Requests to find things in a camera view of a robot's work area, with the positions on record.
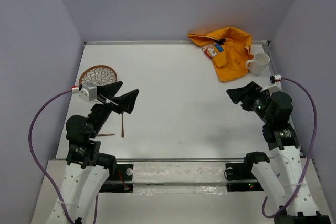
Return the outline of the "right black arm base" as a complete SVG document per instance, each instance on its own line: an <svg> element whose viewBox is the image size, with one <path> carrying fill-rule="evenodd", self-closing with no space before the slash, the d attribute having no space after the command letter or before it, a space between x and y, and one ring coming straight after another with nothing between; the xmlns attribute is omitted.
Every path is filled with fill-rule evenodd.
<svg viewBox="0 0 336 224"><path fill-rule="evenodd" d="M229 193L264 191L256 177L245 170L243 163L226 163L223 175Z"/></svg>

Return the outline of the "orange Mickey Mouse placemat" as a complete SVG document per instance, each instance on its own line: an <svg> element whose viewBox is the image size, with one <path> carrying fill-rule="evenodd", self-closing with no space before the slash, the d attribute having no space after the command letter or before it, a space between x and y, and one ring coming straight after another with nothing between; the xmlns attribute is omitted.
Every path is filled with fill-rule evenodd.
<svg viewBox="0 0 336 224"><path fill-rule="evenodd" d="M206 34L189 33L212 61L220 82L239 79L248 73L246 62L253 58L252 35L235 27L226 27Z"/></svg>

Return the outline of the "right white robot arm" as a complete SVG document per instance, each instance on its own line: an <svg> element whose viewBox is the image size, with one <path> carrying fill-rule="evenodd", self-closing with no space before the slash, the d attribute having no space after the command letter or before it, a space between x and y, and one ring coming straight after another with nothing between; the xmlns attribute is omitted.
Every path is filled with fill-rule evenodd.
<svg viewBox="0 0 336 224"><path fill-rule="evenodd" d="M291 96L255 82L226 92L234 104L255 112L263 121L262 134L279 170L276 175L263 152L244 157L241 171L248 178L255 177L266 193L262 207L269 202L276 209L271 215L262 209L263 216L274 223L330 223L329 216L322 214L314 202L307 184L310 157L305 164L301 163L300 144L289 122L293 111Z"/></svg>

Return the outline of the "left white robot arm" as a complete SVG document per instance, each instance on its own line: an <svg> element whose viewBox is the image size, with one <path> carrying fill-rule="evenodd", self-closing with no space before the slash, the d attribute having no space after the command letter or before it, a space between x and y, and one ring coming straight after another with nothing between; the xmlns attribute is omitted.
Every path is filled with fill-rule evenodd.
<svg viewBox="0 0 336 224"><path fill-rule="evenodd" d="M139 90L117 96L121 81L96 86L82 83L71 89L83 100L93 103L88 116L73 115L66 122L69 142L65 173L47 223L85 223L101 186L115 176L116 157L100 152L98 133L112 112L131 114Z"/></svg>

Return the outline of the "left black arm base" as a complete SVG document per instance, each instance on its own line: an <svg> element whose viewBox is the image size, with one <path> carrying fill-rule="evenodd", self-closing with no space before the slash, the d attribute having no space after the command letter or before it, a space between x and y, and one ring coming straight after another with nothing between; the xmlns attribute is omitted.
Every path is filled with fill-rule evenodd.
<svg viewBox="0 0 336 224"><path fill-rule="evenodd" d="M110 175L101 186L100 193L132 193L133 192L133 164L117 164L116 172Z"/></svg>

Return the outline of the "floral patterned brown-rim plate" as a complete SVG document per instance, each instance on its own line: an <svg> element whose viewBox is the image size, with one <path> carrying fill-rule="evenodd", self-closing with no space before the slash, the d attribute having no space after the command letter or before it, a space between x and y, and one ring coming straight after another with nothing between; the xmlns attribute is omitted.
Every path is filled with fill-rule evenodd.
<svg viewBox="0 0 336 224"><path fill-rule="evenodd" d="M78 84L92 83L96 86L105 86L117 82L115 70L107 65L96 65L85 70L79 78Z"/></svg>

